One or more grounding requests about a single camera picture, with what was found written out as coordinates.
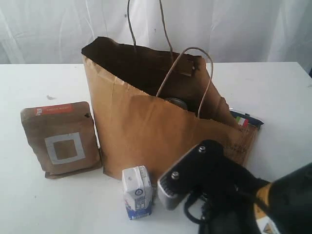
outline white carton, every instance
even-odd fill
[[[129,219],[152,213],[153,188],[145,166],[122,170],[123,198]]]

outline white table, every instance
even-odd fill
[[[90,102],[82,64],[0,65],[0,78],[1,234],[197,233],[181,205],[166,211],[159,200],[150,217],[129,220],[121,182],[102,169],[44,178],[20,111]],[[216,63],[214,83],[231,107],[265,122],[247,165],[256,176],[274,180],[311,162],[312,79],[296,62]]]

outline brown paper bag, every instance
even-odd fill
[[[170,52],[136,46],[129,1],[134,45],[99,37],[82,49],[104,172],[120,179],[123,169],[145,165],[155,181],[204,139],[244,164],[257,128],[238,126],[202,57],[172,52],[160,9]],[[164,98],[183,100],[188,111]]]
[[[46,178],[59,178],[101,167],[87,102],[26,108],[21,122]]]

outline italian flag label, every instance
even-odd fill
[[[248,119],[245,119],[239,116],[236,117],[236,122],[238,123],[238,125],[241,125],[243,127],[247,127],[248,125]]]

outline white curtain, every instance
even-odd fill
[[[312,67],[311,0],[162,0],[174,51]],[[131,44],[127,0],[0,0],[0,63],[81,63],[97,36]],[[158,0],[131,0],[137,44],[168,50]]]

